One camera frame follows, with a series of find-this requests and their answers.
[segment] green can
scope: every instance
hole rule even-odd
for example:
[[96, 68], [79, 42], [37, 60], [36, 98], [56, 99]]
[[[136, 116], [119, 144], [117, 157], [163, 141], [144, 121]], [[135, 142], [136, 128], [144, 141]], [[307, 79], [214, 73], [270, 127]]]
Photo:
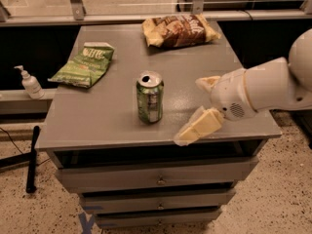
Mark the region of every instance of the green can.
[[164, 81], [159, 73], [142, 72], [136, 81], [138, 117], [144, 123], [158, 122], [163, 116]]

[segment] spray bottle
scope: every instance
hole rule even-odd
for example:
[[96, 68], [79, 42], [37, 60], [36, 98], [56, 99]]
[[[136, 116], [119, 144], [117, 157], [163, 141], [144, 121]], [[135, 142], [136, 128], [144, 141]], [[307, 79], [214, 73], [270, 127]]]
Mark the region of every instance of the spray bottle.
[[23, 66], [15, 66], [14, 68], [20, 70], [22, 76], [22, 85], [25, 87], [31, 98], [41, 98], [45, 91], [41, 88], [36, 77], [31, 76], [26, 70], [23, 70]]

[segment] drawer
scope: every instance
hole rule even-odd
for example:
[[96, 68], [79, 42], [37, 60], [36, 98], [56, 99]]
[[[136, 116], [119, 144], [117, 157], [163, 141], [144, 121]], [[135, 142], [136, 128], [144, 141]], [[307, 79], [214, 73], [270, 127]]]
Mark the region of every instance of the drawer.
[[191, 209], [182, 211], [140, 212], [130, 214], [97, 214], [99, 228], [111, 229], [168, 223], [210, 222], [218, 218], [220, 209]]
[[63, 169], [57, 179], [73, 193], [230, 182], [245, 179], [256, 157]]
[[227, 204], [234, 189], [210, 189], [206, 184], [161, 189], [112, 191], [99, 197], [83, 197], [80, 205], [88, 214], [163, 211]]

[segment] pump dispenser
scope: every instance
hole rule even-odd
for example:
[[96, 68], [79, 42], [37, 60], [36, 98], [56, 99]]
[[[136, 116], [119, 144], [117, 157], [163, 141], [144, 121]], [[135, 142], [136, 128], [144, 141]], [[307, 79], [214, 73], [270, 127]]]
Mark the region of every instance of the pump dispenser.
[[26, 70], [23, 70], [23, 66], [15, 66], [14, 68], [20, 70], [20, 74], [22, 76], [22, 85], [28, 92], [31, 98], [41, 98], [45, 91], [41, 88], [36, 77], [31, 76]]

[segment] snack bag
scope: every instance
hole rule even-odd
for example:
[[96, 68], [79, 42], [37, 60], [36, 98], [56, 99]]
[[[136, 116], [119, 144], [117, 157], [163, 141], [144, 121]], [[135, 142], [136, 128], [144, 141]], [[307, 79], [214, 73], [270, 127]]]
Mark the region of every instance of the snack bag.
[[192, 46], [220, 38], [202, 15], [146, 19], [142, 29], [147, 46], [164, 48]]
[[85, 43], [83, 50], [48, 81], [91, 88], [108, 69], [113, 53], [114, 48], [107, 43]]

